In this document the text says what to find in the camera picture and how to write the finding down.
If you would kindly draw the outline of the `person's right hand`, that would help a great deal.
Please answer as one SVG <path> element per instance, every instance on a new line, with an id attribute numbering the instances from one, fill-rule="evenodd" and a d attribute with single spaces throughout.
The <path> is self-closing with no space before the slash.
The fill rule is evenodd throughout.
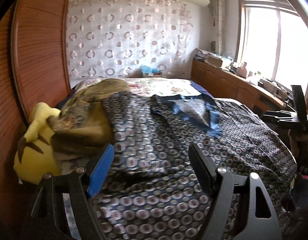
<path id="1" fill-rule="evenodd" d="M 291 153 L 298 163 L 308 163 L 308 133 L 290 129 L 288 132 Z"/>

